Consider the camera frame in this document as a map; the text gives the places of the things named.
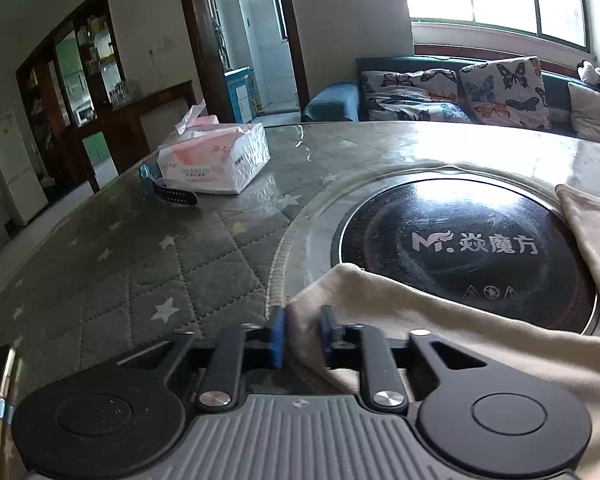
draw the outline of sofa armrest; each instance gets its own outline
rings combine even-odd
[[[338,121],[358,122],[360,94],[356,83],[336,83],[327,86],[311,99],[302,112],[303,123]]]

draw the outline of window sill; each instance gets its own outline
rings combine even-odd
[[[560,43],[497,28],[459,23],[412,22],[413,43],[456,45],[514,52],[520,56],[575,67],[582,60],[595,62],[596,57]]]

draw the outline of sofa backrest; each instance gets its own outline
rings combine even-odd
[[[368,70],[386,70],[387,72],[417,72],[418,70],[430,70],[432,68],[446,68],[459,72],[463,66],[484,62],[480,59],[463,59],[460,57],[437,57],[437,56],[408,56],[408,57],[361,57],[356,60],[358,70],[358,81],[360,74]],[[582,81],[553,72],[542,70],[546,100],[550,108],[571,111],[571,99],[569,97],[568,83],[585,85]],[[459,86],[460,97],[465,97],[464,88]]]

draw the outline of towel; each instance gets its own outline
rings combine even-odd
[[[600,198],[567,186],[556,193],[600,290]],[[574,393],[587,407],[592,436],[577,473],[600,480],[600,337],[546,330],[426,294],[352,264],[339,264],[289,303],[288,342],[303,378],[317,391],[358,390],[352,370],[327,370],[317,316],[333,305],[342,323],[372,324],[387,337],[423,328]]]

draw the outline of triangular warning icon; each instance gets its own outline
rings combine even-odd
[[[478,298],[480,298],[480,294],[478,294],[478,291],[475,290],[475,287],[473,285],[469,285],[463,298],[471,298],[472,300],[477,300]]]
[[[509,285],[507,287],[507,291],[504,293],[504,299],[506,300],[507,298],[515,298],[518,295],[518,293],[513,290],[513,287],[511,285]]]

